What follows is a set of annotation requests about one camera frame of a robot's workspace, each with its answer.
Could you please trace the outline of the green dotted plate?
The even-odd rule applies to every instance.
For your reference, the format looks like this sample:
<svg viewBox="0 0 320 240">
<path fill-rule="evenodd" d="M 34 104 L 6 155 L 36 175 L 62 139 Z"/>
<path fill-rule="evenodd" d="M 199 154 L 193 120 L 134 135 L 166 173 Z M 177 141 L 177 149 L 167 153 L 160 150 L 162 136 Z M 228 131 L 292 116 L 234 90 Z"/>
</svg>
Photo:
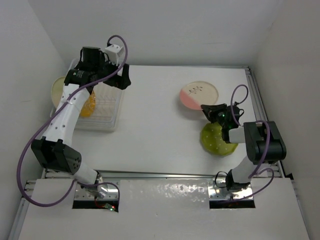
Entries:
<svg viewBox="0 0 320 240">
<path fill-rule="evenodd" d="M 216 123 L 207 123 L 200 132 L 200 142 L 203 148 L 216 156 L 231 155 L 238 147 L 238 143 L 226 143 L 222 139 L 222 127 Z"/>
</svg>

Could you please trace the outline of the white pink floral plate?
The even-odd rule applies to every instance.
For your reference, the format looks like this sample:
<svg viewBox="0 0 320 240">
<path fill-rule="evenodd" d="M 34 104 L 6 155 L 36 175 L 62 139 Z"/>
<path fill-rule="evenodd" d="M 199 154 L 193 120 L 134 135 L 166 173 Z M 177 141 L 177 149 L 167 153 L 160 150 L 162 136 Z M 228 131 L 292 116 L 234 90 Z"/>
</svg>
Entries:
<svg viewBox="0 0 320 240">
<path fill-rule="evenodd" d="M 206 81 L 194 81 L 185 85 L 179 92 L 181 103 L 191 110 L 201 111 L 201 105 L 215 105 L 219 92 Z"/>
</svg>

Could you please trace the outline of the orange dotted plate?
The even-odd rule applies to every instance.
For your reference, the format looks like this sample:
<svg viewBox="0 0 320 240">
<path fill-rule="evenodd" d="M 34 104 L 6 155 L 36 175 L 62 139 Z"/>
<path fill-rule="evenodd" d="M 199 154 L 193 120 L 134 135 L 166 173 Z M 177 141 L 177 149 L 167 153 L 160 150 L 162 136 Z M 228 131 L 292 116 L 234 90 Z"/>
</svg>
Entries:
<svg viewBox="0 0 320 240">
<path fill-rule="evenodd" d="M 95 94 L 95 91 L 93 90 L 80 111 L 80 114 L 79 114 L 80 117 L 89 118 L 94 113 L 95 108 L 96 108 L 96 94 Z"/>
</svg>

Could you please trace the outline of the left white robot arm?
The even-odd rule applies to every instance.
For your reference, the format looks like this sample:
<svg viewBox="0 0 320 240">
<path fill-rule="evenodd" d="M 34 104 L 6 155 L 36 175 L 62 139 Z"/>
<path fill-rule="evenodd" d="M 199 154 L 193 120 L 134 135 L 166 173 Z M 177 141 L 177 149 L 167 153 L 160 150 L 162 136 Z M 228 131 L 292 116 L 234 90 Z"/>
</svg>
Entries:
<svg viewBox="0 0 320 240">
<path fill-rule="evenodd" d="M 42 128 L 42 137 L 34 139 L 30 146 L 43 168 L 69 174 L 85 186 L 96 183 L 99 173 L 87 166 L 81 154 L 72 148 L 73 133 L 80 112 L 96 85 L 104 83 L 124 90 L 131 84 L 129 65 L 120 62 L 120 56 L 127 54 L 126 46 L 110 43 L 105 50 L 81 49 L 79 62 L 66 74 L 55 113 Z"/>
</svg>

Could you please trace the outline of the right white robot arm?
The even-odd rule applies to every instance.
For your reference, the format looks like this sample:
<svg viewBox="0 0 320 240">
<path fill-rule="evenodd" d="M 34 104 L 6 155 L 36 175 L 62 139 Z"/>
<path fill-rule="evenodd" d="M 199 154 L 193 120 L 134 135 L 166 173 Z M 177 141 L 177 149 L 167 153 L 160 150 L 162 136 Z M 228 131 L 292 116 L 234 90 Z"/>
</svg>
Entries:
<svg viewBox="0 0 320 240">
<path fill-rule="evenodd" d="M 221 137 L 225 143 L 245 144 L 245 157 L 225 177 L 228 191 L 247 188 L 262 164 L 274 164 L 285 159 L 287 148 L 274 121 L 244 122 L 240 126 L 239 119 L 244 110 L 237 104 L 202 104 L 201 109 L 212 124 L 221 126 Z"/>
</svg>

